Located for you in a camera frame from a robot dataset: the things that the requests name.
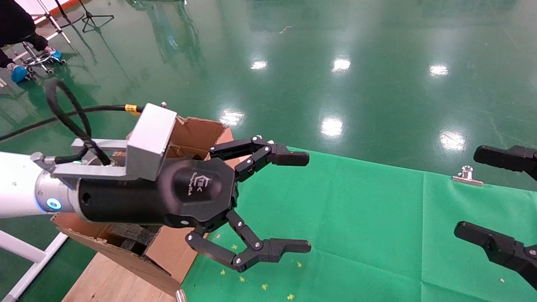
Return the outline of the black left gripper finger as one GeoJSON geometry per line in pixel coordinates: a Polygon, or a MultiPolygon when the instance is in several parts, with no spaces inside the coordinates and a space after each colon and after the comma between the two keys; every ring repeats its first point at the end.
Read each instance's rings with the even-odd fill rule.
{"type": "Polygon", "coordinates": [[[214,145],[210,147],[209,155],[224,162],[245,156],[246,159],[234,167],[235,180],[238,182],[244,182],[268,164],[304,167],[310,161],[309,153],[290,151],[287,146],[269,143],[259,135],[214,145]]]}
{"type": "Polygon", "coordinates": [[[225,220],[246,244],[247,247],[243,252],[236,254],[204,238],[206,231],[200,226],[196,226],[194,231],[188,233],[185,240],[198,254],[239,273],[243,273],[259,262],[278,263],[285,253],[309,253],[311,251],[311,244],[307,240],[259,239],[234,210],[227,212],[225,220]]]}

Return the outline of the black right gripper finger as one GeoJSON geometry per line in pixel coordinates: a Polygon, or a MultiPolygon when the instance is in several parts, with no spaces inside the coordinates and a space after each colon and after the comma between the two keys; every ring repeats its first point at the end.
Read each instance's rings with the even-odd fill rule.
{"type": "Polygon", "coordinates": [[[524,245],[513,237],[474,225],[467,221],[456,224],[454,235],[480,246],[490,262],[518,273],[537,289],[537,246],[524,245]]]}
{"type": "Polygon", "coordinates": [[[513,146],[498,149],[481,145],[474,153],[474,161],[514,172],[525,172],[534,180],[537,179],[537,150],[533,148],[513,146]]]}

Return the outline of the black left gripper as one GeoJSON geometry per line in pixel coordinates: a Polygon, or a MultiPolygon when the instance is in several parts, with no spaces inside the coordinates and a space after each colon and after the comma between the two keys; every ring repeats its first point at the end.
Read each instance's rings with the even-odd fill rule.
{"type": "Polygon", "coordinates": [[[156,180],[81,179],[82,215],[93,222],[217,229],[236,206],[235,171],[220,159],[167,159],[156,180]]]}

